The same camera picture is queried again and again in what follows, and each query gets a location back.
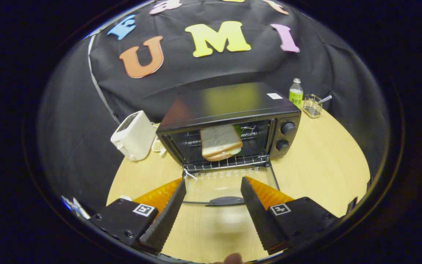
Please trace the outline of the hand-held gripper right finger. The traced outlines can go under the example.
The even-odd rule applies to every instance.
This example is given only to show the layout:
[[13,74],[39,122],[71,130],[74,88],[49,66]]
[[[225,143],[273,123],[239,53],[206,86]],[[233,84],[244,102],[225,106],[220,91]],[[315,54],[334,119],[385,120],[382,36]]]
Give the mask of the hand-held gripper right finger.
[[248,176],[242,178],[241,193],[268,254],[300,251],[340,220],[309,197],[293,199]]

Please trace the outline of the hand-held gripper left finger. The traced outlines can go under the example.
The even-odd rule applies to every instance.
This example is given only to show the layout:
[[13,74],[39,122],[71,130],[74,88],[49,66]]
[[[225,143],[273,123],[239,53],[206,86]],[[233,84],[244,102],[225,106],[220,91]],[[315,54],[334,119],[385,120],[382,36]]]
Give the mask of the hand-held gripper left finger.
[[131,248],[159,254],[185,195],[185,180],[176,179],[132,201],[116,199],[89,220]]

